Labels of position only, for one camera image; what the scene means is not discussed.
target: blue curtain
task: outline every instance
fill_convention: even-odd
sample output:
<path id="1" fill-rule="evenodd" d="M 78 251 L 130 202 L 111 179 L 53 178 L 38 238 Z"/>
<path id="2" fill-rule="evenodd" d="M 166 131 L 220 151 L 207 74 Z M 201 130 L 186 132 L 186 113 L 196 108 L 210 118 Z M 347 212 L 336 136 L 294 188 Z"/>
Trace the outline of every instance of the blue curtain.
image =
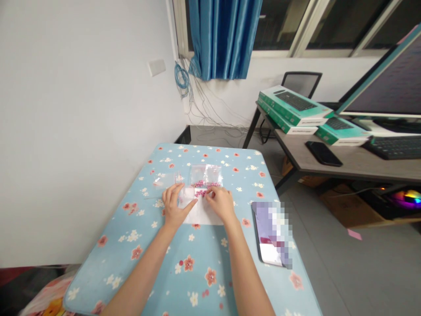
<path id="1" fill-rule="evenodd" d="M 194 48 L 189 72 L 203 80 L 245 79 L 263 0 L 189 0 Z"/>

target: office chair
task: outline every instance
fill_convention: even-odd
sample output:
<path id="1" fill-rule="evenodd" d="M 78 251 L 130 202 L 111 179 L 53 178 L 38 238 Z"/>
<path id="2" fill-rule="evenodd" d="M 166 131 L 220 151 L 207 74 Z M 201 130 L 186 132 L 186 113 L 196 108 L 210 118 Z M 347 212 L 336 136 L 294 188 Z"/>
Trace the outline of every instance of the office chair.
<path id="1" fill-rule="evenodd" d="M 319 84 L 321 75 L 321 72 L 286 72 L 284 78 L 282 79 L 281 85 L 311 99 L 317 88 L 317 85 Z M 269 136 L 271 134 L 271 131 L 269 130 L 269 133 L 264 140 L 262 134 L 263 123 L 264 120 L 260 124 L 259 129 L 262 145 L 268 142 Z"/>

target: forearm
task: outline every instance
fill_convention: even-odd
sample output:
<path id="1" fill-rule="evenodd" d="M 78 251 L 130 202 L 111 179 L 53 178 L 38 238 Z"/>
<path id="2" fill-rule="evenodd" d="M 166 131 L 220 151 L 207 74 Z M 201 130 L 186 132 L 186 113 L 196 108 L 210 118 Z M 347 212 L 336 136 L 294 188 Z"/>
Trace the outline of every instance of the forearm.
<path id="1" fill-rule="evenodd" d="M 101 313 L 102 316 L 138 316 L 142 313 L 175 232 L 165 225 L 159 230 L 130 276 Z"/>
<path id="2" fill-rule="evenodd" d="M 225 229 L 228 235 L 232 282 L 239 315 L 275 315 L 257 273 L 240 222 L 235 219 L 226 224 Z"/>

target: window frame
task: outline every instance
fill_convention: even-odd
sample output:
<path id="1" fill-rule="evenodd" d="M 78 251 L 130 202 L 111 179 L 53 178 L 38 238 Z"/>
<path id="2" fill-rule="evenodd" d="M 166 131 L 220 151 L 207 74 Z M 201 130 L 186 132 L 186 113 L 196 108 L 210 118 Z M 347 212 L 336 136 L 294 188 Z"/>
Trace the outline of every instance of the window frame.
<path id="1" fill-rule="evenodd" d="M 364 49 L 375 37 L 387 19 L 402 0 L 392 0 L 374 22 L 355 49 L 308 50 L 307 46 L 319 24 L 330 0 L 310 0 L 289 50 L 253 50 L 252 58 L 347 58 L 381 57 L 388 50 Z M 178 54 L 191 59 L 187 36 L 187 16 L 185 0 L 173 0 Z"/>

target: glass window pane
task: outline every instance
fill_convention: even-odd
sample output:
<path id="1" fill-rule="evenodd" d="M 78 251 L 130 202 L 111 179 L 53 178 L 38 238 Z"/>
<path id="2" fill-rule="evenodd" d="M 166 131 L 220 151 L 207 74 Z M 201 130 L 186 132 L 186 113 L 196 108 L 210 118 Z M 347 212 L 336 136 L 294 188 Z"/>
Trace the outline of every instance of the glass window pane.
<path id="1" fill-rule="evenodd" d="M 186 0 L 186 19 L 187 19 L 187 41 L 189 42 L 189 51 L 194 51 L 193 41 L 192 41 L 192 32 L 190 28 L 190 9 L 189 9 L 189 0 Z"/>
<path id="2" fill-rule="evenodd" d="M 365 48 L 389 49 L 420 22 L 421 1 L 403 0 Z"/>
<path id="3" fill-rule="evenodd" d="M 354 49 L 389 0 L 330 0 L 307 49 Z"/>
<path id="4" fill-rule="evenodd" d="M 289 50 L 310 0 L 263 0 L 253 50 Z"/>

